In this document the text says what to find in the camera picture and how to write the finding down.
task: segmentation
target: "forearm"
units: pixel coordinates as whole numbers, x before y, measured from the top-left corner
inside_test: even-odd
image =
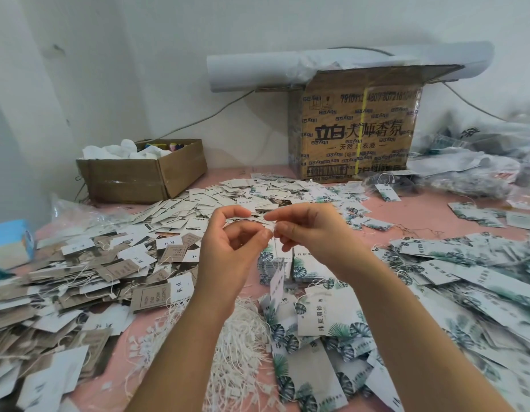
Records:
[[[384,263],[368,253],[351,265],[349,283],[406,410],[512,410]]]
[[[195,294],[153,360],[126,412],[200,412],[223,322]]]

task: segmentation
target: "person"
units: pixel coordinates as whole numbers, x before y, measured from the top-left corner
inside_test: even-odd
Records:
[[[199,277],[127,412],[201,411],[219,332],[273,233],[239,206],[214,211],[202,239]],[[417,298],[361,242],[330,204],[302,203],[265,214],[282,250],[296,244],[351,285],[402,406],[418,412],[512,411]]]

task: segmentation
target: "yellow strap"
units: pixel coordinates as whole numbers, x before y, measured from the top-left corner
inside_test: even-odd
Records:
[[[357,160],[355,164],[355,176],[358,174],[358,164],[360,163],[361,156],[361,144],[362,144],[362,130],[364,130],[364,121],[365,121],[365,110],[366,110],[366,98],[368,97],[368,88],[365,88],[364,98],[362,99],[362,113],[361,113],[361,123],[358,127],[358,145],[357,145]]]

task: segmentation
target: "barcode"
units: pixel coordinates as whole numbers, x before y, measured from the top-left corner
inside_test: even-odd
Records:
[[[309,166],[307,176],[346,175],[347,165]]]

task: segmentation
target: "small open cardboard box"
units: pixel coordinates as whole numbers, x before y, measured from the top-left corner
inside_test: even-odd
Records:
[[[462,67],[318,71],[307,86],[291,87],[291,169],[300,179],[320,183],[351,181],[370,171],[405,169],[423,86]]]
[[[138,150],[148,142],[151,140],[136,142]],[[90,199],[104,203],[155,203],[178,195],[208,170],[202,140],[161,139],[159,143],[181,143],[185,147],[157,160],[77,159]]]

